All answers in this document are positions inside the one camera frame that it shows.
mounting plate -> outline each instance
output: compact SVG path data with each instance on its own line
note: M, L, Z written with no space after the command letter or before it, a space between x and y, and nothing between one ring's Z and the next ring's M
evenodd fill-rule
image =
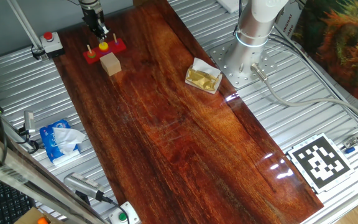
M236 89L240 89L246 85L251 84L252 82L259 80L259 77L254 74L240 74L238 70L234 70L229 68L225 63L225 55L229 47L231 47L234 43L232 40L225 44L219 45L209 51L211 58L214 60L215 64L219 67L219 69L225 74L227 79L231 82L231 84ZM276 63L270 59L270 57L266 54L266 52L262 52L262 56L259 62L259 66L266 75L276 71L277 65Z

wooden board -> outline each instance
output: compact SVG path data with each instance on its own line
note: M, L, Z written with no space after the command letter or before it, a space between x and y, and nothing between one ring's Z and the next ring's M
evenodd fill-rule
M165 0L106 18L127 50L109 77L82 57L86 26L60 32L55 58L118 201L144 224L299 223L323 205L226 78L215 95L185 84L213 65Z

cardboard box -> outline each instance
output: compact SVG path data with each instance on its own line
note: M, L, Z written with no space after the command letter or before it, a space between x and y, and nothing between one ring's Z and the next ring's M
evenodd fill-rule
M284 10L278 15L276 20L277 29L283 31L287 36L289 36L289 38L291 38L295 30L303 7L306 3L306 0L298 1L289 0L284 6Z
M28 212L26 212L23 216L20 217L18 221L14 224L37 224L38 219L45 217L50 224L65 224L63 221L49 215L46 211L42 210L40 212L35 207L32 207Z

beige cube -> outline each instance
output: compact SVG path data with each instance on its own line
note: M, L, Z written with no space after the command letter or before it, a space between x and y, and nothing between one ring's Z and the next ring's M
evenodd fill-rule
M101 57L100 62L109 76L121 71L121 64L113 53Z

white switch box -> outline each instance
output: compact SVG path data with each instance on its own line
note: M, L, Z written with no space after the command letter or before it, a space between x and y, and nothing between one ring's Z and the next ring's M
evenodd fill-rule
M129 202L125 202L121 205L121 208L128 214L128 219L130 224L141 224L139 216L137 216L134 207ZM110 213L109 218L111 224L126 224L128 220L120 220L119 216L122 214L121 209L116 208L112 213Z
M47 33L52 34L52 36L48 36L46 38L45 36ZM57 32L47 32L44 35L40 37L42 47L45 50L45 53L48 55L48 58L54 58L60 55L63 55L65 53L63 49L62 43L60 43L60 38Z

